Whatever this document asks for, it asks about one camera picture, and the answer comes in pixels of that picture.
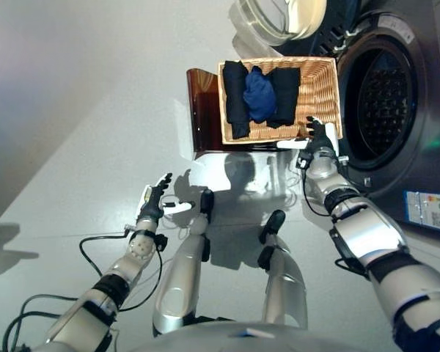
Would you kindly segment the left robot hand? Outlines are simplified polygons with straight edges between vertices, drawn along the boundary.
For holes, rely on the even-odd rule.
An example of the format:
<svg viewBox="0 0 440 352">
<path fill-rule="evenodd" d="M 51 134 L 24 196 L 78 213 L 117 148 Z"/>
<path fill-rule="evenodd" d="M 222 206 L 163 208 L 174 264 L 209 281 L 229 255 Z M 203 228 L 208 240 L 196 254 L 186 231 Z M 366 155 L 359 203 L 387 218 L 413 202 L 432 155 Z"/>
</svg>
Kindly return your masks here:
<svg viewBox="0 0 440 352">
<path fill-rule="evenodd" d="M 139 211 L 136 214 L 137 221 L 142 219 L 158 221 L 166 215 L 183 213 L 195 207 L 193 201 L 163 202 L 161 200 L 171 182 L 172 173 L 169 172 L 164 174 L 155 185 L 145 186 L 139 201 Z"/>
</svg>

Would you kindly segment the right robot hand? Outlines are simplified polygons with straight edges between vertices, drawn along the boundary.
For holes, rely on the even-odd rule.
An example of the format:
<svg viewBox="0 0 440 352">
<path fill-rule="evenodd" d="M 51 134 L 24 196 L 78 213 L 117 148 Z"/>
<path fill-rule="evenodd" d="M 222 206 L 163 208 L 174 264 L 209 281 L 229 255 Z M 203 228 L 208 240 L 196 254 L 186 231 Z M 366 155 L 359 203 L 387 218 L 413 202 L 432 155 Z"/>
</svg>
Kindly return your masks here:
<svg viewBox="0 0 440 352">
<path fill-rule="evenodd" d="M 309 129 L 309 137 L 282 140 L 276 143 L 276 147 L 282 150 L 304 150 L 311 155 L 325 148 L 339 158 L 337 130 L 333 123 L 323 123 L 317 117 L 308 116 L 306 127 Z"/>
</svg>

